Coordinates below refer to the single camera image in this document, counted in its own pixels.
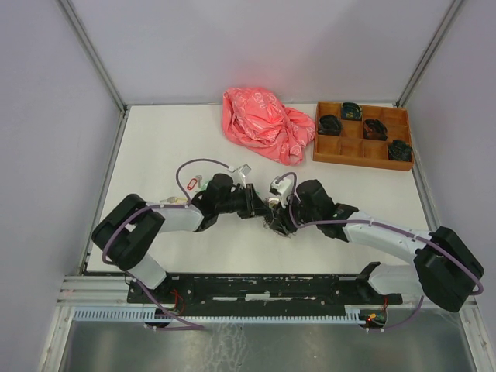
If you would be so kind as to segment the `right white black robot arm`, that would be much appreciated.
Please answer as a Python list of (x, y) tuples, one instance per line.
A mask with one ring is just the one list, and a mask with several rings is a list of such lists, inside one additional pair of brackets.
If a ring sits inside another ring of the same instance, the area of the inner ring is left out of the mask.
[(450, 228), (407, 229), (375, 219), (358, 208), (335, 203), (322, 184), (296, 184), (288, 173), (270, 184), (274, 196), (272, 230), (290, 236), (316, 227), (324, 236), (368, 246), (401, 260), (400, 265), (372, 263), (356, 287), (356, 296), (373, 303), (382, 295), (425, 296), (449, 312), (458, 312), (472, 295), (483, 291), (484, 268)]

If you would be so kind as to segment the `keyring with yellow blue tags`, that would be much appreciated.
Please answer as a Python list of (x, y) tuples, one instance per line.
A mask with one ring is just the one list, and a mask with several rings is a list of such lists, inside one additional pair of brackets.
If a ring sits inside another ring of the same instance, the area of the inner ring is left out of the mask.
[(275, 197), (268, 198), (267, 201), (272, 209), (272, 216), (264, 217), (264, 225), (281, 236), (291, 236), (296, 233), (297, 228), (291, 221), (288, 207), (283, 208)]

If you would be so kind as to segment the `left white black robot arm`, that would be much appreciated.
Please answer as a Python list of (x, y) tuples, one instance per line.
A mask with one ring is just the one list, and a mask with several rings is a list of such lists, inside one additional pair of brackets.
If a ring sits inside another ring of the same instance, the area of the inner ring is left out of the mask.
[(169, 232), (199, 233), (213, 226), (221, 214), (241, 219), (265, 217), (270, 207), (252, 184), (235, 184), (227, 174), (215, 174), (206, 189), (186, 205), (153, 204), (137, 194), (124, 197), (97, 225), (91, 241), (101, 249), (102, 260), (144, 284), (155, 302), (167, 300), (171, 283), (167, 272), (149, 254), (156, 236)]

